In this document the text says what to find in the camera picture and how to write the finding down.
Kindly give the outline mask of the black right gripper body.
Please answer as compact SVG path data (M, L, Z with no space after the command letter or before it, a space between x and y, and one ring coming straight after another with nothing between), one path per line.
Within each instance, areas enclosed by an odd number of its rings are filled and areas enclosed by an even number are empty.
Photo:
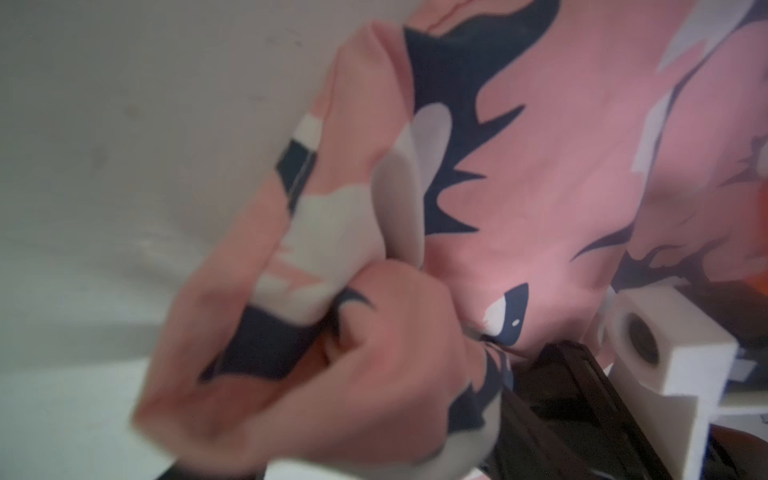
M668 479L670 473L590 351L547 345L501 396L490 479Z

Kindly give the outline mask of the pink shark print shorts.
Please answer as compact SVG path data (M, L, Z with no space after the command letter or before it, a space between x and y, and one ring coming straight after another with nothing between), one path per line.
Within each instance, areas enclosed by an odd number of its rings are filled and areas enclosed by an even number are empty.
M767 265L763 1L428 1L337 52L170 311L132 422L176 460L459 479L609 292Z

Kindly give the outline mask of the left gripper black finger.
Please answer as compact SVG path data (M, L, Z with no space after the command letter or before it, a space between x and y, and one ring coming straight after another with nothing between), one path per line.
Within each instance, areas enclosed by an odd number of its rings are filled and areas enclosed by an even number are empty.
M246 463L244 466L206 466L192 460L175 460L156 476L157 480L250 480L264 479L266 461Z

